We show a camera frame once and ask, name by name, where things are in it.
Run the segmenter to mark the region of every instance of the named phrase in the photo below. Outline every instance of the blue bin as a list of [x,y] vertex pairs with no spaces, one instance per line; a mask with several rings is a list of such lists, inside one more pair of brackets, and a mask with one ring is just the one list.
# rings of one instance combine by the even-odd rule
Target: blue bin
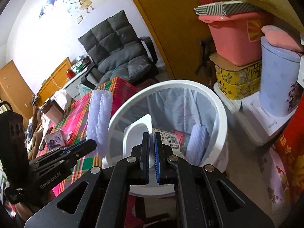
[[265,37],[261,38],[261,44],[260,103],[274,116],[287,116],[297,107],[303,93],[302,87],[297,83],[300,55],[270,45]]

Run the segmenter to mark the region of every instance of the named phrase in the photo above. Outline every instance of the pink storage bin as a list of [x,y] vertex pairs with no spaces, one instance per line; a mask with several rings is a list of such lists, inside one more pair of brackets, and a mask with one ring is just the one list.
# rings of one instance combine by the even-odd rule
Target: pink storage bin
[[267,12],[233,15],[200,15],[208,23],[216,51],[236,66],[243,66],[262,58],[261,28],[271,24],[273,15]]

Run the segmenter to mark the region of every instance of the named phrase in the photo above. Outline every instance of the plaid tablecloth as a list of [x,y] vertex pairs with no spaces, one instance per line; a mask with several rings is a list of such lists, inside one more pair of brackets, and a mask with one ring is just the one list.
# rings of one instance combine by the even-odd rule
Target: plaid tablecloth
[[[128,100],[136,93],[135,87],[133,87],[131,84],[119,77],[116,77],[111,81],[102,84],[98,87],[98,89],[108,90],[113,94],[111,117],[126,100]],[[53,123],[51,124],[51,126],[54,127],[51,133],[60,129],[65,134],[72,131],[73,134],[71,136],[71,139],[69,140],[69,145],[74,145],[82,140],[85,140],[87,136],[86,131],[88,125],[90,98],[91,93],[88,93],[80,100],[73,103],[66,110],[62,122],[57,125],[54,125]],[[47,152],[48,149],[47,146],[45,146],[44,150],[39,152],[37,157],[44,155]],[[72,174],[53,189],[55,195],[57,196],[58,194],[62,193],[63,190],[65,190],[68,186],[70,186],[73,182],[80,178],[92,166],[101,167],[101,160],[98,156],[96,156],[95,158],[83,157],[79,159],[74,168],[71,169]]]

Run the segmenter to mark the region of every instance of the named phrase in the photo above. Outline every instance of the chair backrest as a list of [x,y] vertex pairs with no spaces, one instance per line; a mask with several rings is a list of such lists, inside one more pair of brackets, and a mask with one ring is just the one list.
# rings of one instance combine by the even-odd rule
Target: chair backrest
[[97,65],[126,45],[140,42],[124,10],[99,23],[78,40]]

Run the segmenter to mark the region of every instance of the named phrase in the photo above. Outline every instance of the silver screw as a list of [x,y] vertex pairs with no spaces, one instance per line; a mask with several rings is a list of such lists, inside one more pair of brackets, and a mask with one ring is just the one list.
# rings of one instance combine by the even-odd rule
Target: silver screw
[[207,164],[205,166],[205,170],[206,171],[209,171],[209,172],[213,172],[214,171],[214,167],[211,165],[211,164]]
[[97,174],[98,172],[100,172],[100,168],[97,167],[97,166],[94,166],[94,167],[91,168],[90,172],[92,174]]
[[175,156],[175,155],[171,155],[171,156],[169,156],[169,160],[172,161],[172,162],[175,162],[175,161],[178,160],[178,157]]
[[127,161],[128,161],[129,163],[134,163],[136,160],[137,160],[137,159],[136,159],[135,157],[133,157],[133,156],[131,156],[131,157],[129,157],[129,158],[127,159]]

